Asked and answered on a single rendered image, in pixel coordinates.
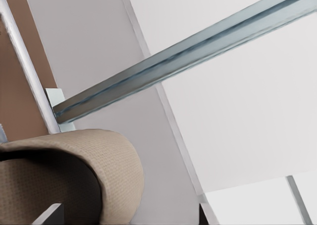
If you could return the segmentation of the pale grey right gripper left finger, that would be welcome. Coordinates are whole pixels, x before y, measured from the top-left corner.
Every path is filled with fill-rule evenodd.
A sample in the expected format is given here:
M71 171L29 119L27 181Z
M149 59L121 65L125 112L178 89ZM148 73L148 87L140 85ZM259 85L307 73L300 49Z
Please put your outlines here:
M64 205L62 203L52 204L31 225L64 225Z

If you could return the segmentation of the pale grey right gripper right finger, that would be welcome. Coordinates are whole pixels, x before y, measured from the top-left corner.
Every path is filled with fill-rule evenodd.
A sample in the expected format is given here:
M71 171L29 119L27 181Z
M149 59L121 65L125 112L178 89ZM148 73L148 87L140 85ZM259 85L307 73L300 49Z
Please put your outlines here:
M199 225L219 225L205 194L199 195Z

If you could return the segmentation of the beige knit shoe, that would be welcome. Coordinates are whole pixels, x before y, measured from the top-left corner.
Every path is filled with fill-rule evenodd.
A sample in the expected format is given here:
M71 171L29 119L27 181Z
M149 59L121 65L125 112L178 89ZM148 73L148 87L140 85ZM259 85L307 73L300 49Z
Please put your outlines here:
M142 199L144 172L121 134L85 129L0 144L0 225L28 225L64 206L66 225L124 225Z

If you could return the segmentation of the silver frame post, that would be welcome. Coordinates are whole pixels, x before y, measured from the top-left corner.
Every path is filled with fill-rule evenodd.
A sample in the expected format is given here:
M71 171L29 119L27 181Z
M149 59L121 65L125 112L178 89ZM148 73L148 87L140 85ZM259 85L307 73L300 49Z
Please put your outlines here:
M313 222L312 222L311 217L308 213L308 210L307 210L306 205L303 201L303 198L301 196L301 193L299 191L299 188L296 184L294 177L292 175L286 176L286 180L287 180L290 191L291 191L292 196L295 200L295 203L297 205L297 208L299 210L299 213L300 213L300 216L302 218L304 225L313 225Z
M69 123L317 12L317 0L260 0L56 105Z

